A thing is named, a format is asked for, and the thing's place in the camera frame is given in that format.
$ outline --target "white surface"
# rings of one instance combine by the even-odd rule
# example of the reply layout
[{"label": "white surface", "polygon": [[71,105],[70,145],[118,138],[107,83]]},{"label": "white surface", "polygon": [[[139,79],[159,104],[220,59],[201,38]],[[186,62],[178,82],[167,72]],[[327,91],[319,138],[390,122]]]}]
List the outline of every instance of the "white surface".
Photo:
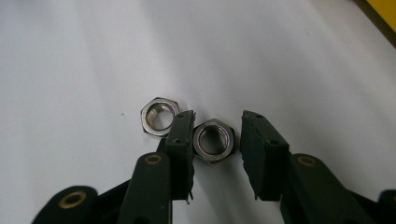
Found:
[{"label": "white surface", "polygon": [[[156,96],[237,133],[244,109],[261,113],[347,188],[396,188],[396,51],[353,1],[2,1],[0,223],[129,178],[159,143],[139,119]],[[282,223],[239,152],[194,166],[175,224]]]}]

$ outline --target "silver hex nut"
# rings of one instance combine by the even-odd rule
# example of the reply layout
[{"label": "silver hex nut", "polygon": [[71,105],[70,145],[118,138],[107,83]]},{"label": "silver hex nut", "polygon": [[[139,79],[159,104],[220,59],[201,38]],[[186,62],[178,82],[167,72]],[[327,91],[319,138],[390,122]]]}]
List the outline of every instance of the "silver hex nut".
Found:
[{"label": "silver hex nut", "polygon": [[178,103],[169,99],[157,97],[150,101],[140,112],[143,131],[155,136],[164,137],[169,134],[172,123],[167,127],[156,127],[156,119],[159,114],[167,111],[172,113],[173,117],[179,112]]},{"label": "silver hex nut", "polygon": [[194,129],[194,153],[215,164],[235,153],[234,130],[218,119],[210,119]]}]

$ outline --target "nut hole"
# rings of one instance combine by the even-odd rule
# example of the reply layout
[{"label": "nut hole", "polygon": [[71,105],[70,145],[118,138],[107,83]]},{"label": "nut hole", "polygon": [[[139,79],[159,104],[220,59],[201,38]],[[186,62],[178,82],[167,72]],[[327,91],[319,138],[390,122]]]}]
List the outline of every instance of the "nut hole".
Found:
[{"label": "nut hole", "polygon": [[227,135],[216,126],[206,127],[199,137],[199,143],[202,150],[209,155],[219,155],[227,147]]},{"label": "nut hole", "polygon": [[172,125],[174,111],[170,105],[159,103],[148,109],[146,121],[148,126],[155,131],[163,131]]}]

